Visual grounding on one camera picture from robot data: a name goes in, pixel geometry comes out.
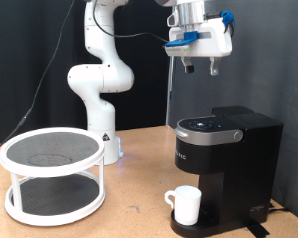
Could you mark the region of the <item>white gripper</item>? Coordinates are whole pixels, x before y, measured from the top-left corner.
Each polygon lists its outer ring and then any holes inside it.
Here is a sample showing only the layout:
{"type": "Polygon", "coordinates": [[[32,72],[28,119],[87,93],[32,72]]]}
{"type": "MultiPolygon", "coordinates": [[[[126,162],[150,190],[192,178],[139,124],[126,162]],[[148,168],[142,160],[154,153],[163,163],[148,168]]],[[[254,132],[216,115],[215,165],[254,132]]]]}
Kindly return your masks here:
{"type": "Polygon", "coordinates": [[[194,72],[190,57],[210,57],[210,76],[219,74],[220,57],[230,55],[232,39],[230,28],[221,18],[209,19],[189,31],[172,27],[169,31],[168,55],[185,56],[181,62],[186,74],[194,72]]]}

